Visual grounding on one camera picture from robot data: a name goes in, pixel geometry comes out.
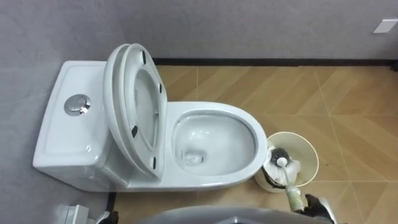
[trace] light switch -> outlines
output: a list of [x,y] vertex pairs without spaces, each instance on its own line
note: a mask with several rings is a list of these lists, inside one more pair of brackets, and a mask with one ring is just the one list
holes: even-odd
[[398,19],[383,19],[381,23],[373,31],[373,34],[385,34],[397,24]]

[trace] toilet tank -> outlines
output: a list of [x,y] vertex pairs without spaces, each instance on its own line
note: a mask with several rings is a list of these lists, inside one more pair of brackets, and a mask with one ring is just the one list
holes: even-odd
[[106,62],[65,62],[45,110],[33,166],[87,191],[126,187],[131,167],[109,131],[103,106]]

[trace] brush bristles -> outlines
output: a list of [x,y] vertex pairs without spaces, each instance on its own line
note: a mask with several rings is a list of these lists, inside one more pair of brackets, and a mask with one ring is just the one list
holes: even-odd
[[278,159],[284,157],[287,160],[287,164],[289,165],[292,160],[290,159],[289,153],[287,153],[287,151],[281,147],[278,147],[274,150],[271,151],[271,163],[274,164],[275,166],[278,166]]

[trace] toilet lid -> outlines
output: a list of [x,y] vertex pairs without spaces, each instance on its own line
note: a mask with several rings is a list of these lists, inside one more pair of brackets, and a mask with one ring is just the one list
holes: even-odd
[[109,57],[104,74],[103,98],[109,128],[132,165],[160,177],[166,91],[148,51],[139,44],[122,46]]

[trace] baseboard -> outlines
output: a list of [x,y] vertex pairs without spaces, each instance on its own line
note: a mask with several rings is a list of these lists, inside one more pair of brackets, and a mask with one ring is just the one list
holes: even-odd
[[108,202],[106,204],[106,211],[112,212],[114,210],[115,200],[116,200],[116,192],[110,192],[108,194]]
[[156,65],[191,66],[392,66],[390,59],[154,58]]

